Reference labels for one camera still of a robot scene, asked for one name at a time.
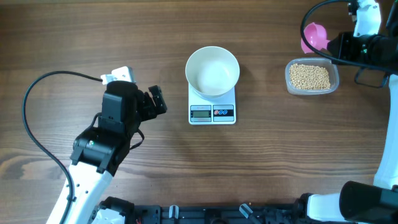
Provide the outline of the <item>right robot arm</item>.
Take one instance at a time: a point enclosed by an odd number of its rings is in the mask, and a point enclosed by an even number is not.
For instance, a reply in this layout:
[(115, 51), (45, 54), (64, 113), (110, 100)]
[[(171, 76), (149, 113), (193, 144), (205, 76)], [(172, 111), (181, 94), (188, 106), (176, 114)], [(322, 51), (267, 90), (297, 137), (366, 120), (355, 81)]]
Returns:
[(397, 187), (397, 78), (373, 89), (354, 83), (355, 68), (342, 67), (342, 89), (311, 96), (299, 116), (305, 136), (304, 189), (325, 198), (347, 181), (392, 190)]

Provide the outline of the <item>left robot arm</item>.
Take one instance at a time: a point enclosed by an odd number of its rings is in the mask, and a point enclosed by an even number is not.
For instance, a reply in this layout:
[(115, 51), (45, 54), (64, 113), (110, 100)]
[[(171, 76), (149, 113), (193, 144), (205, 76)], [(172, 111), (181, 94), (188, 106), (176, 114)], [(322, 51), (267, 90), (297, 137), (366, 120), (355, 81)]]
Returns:
[(133, 82), (114, 81), (106, 85), (102, 109), (92, 123), (76, 137), (71, 164), (71, 180), (47, 220), (48, 223), (89, 223), (97, 201), (108, 188), (129, 152), (135, 134), (142, 134), (142, 122), (167, 111), (159, 86), (140, 91)]

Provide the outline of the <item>pink plastic measuring scoop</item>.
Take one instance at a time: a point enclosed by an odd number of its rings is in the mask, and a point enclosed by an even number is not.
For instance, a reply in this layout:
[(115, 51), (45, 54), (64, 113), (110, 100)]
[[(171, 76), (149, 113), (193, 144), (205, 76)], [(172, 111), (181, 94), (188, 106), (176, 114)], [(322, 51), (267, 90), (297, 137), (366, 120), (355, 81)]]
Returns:
[(311, 23), (304, 28), (307, 42), (317, 50), (326, 50), (329, 40), (327, 39), (326, 29), (316, 23)]

